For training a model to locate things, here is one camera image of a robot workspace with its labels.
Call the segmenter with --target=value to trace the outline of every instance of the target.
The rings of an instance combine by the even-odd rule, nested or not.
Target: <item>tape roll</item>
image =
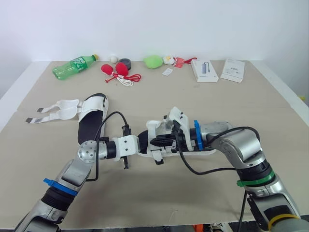
[[[119,62],[124,63],[128,70],[131,69],[131,61],[127,58],[120,59]]]

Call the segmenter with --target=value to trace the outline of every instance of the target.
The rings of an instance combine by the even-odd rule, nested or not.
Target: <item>white cable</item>
[[[132,86],[132,85],[134,85],[133,81],[126,80],[126,79],[122,79],[121,77],[122,77],[122,76],[119,75],[119,77],[117,77],[117,80],[118,80],[121,84],[123,84],[124,86]]]

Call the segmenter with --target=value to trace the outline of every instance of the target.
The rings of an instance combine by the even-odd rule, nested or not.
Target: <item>table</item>
[[[52,62],[37,80],[0,133],[1,169],[0,226],[13,228],[67,161],[76,155],[77,120],[27,124],[38,116],[38,108],[60,99],[85,99],[93,93],[108,96],[109,112],[119,110],[133,134],[146,129],[147,120],[161,120],[173,106],[200,123],[227,120],[234,126],[252,126],[260,132],[262,148],[273,169],[298,204],[309,213],[309,128],[288,102],[246,61],[241,84],[219,79],[218,83],[197,83],[190,65],[174,68],[168,77],[142,62],[133,62],[130,73],[143,79],[133,87],[117,81],[106,84],[102,62],[66,81],[57,80],[51,70],[63,62]],[[212,62],[220,75],[224,62]],[[111,119],[105,135],[122,136],[122,121]],[[209,157],[188,157],[198,170],[229,167],[220,152]],[[189,172],[179,157],[156,165],[152,159],[129,157],[130,169],[121,162],[100,162],[99,180],[86,183],[75,198],[61,228],[119,228],[231,222],[239,218],[243,189],[238,176],[224,171],[206,176]],[[246,208],[244,220],[253,219]]]

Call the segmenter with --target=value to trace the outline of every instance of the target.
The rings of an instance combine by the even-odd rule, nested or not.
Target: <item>white box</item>
[[[193,59],[191,66],[197,82],[217,82],[219,80],[209,59]]]
[[[242,82],[245,62],[227,59],[223,67],[221,78],[235,82]]]

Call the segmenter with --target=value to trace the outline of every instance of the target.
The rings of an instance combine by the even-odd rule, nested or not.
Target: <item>blue cable tie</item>
[[[70,189],[68,187],[65,187],[64,185],[59,184],[55,180],[50,180],[50,179],[45,178],[43,180],[43,182],[47,183],[49,186],[55,187],[55,188],[57,188],[57,189],[59,189],[59,190],[61,190],[63,192],[66,192],[66,193],[68,193],[68,194],[70,194],[72,196],[77,196],[77,194],[78,194],[78,192],[76,192],[76,191],[74,191],[74,190],[72,190],[72,189]]]
[[[203,142],[202,142],[202,137],[201,137],[201,131],[200,131],[200,126],[197,120],[194,120],[194,127],[195,127],[195,131],[197,133],[197,145],[199,150],[203,150]]]

